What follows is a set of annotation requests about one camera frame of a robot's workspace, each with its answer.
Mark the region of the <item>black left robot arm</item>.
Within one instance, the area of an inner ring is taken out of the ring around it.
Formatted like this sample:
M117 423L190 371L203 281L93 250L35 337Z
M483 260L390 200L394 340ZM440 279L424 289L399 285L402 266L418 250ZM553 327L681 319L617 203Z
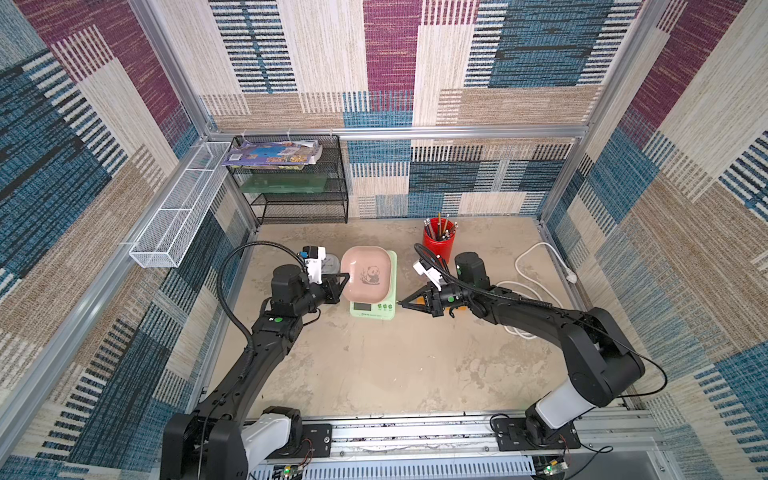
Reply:
M270 374L288 355L306 327L304 316L318 316L323 304L339 302L350 277L325 274L326 251L306 246L301 252L282 246L292 263L273 272L271 295L247 327L216 286L219 303L245 336L246 346L223 380L188 414L175 414L162 436L162 479L251 479L258 465L273 457L287 462L284 477L292 478L315 458L329 454L329 427L305 430L301 413L269 407L253 423L246 416Z

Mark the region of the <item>green electronic kitchen scale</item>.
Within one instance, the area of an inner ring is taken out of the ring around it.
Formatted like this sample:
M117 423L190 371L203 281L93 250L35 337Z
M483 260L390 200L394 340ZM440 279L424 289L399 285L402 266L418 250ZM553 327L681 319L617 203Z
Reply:
M397 254L387 251L391 261L390 283L388 295L379 303L366 304L352 302L349 307L349 313L357 318L369 318L375 320L389 321L395 317L396 313L396 289L397 289Z

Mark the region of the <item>pink panda square bowl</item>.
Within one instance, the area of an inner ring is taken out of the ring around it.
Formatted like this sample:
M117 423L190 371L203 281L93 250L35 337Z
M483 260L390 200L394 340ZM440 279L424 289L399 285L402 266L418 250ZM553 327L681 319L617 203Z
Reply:
M352 303L376 304L390 290L392 260L379 246L355 246L341 259L341 272L349 275L344 297Z

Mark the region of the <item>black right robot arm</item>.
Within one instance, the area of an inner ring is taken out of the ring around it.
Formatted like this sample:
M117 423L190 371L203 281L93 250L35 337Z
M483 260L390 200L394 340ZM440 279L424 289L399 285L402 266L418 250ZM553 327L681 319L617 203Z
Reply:
M522 425L492 422L499 436L521 436L534 448L556 445L575 419L627 397L628 388L644 376L650 359L632 347L608 311L565 309L494 285L475 252L456 255L451 272L426 246L414 249L419 256L414 268L428 282L400 300L402 308L441 317L466 307L485 322L517 328L561 350L566 379L527 408Z

